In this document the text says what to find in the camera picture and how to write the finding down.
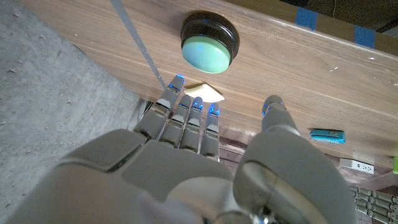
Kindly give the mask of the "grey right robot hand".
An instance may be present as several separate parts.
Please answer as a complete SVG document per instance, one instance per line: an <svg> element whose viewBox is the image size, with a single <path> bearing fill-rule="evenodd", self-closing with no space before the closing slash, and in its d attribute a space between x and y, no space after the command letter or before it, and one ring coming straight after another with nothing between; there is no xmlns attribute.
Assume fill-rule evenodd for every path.
<svg viewBox="0 0 398 224"><path fill-rule="evenodd" d="M282 99L231 172L220 161L220 109L177 75L132 131L117 129L62 158L9 223L356 223L335 166L301 137Z"/></svg>

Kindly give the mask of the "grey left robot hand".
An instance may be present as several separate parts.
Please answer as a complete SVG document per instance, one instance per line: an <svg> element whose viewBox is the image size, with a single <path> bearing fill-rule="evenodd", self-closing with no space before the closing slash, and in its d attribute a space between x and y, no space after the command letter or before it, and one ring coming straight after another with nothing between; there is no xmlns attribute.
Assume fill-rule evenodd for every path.
<svg viewBox="0 0 398 224"><path fill-rule="evenodd" d="M356 210L384 224L397 224L397 196L350 187Z"/></svg>

